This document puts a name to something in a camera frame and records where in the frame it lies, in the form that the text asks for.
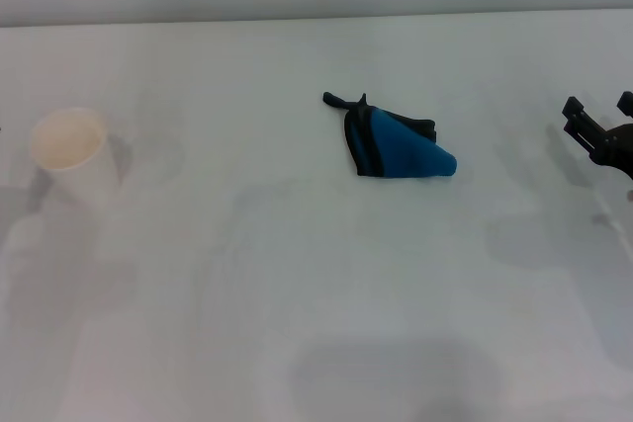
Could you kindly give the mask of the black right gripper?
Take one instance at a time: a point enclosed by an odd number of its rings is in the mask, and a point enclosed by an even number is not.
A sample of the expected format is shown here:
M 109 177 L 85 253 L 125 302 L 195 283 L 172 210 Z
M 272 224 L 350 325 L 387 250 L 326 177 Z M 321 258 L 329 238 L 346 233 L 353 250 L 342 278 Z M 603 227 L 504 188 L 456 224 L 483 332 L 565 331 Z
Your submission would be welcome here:
M 617 102 L 617 109 L 633 118 L 633 93 L 625 91 Z M 596 165 L 618 170 L 632 169 L 632 125 L 605 130 L 586 112 L 574 96 L 568 98 L 562 112 L 567 122 L 564 131 L 589 154 Z

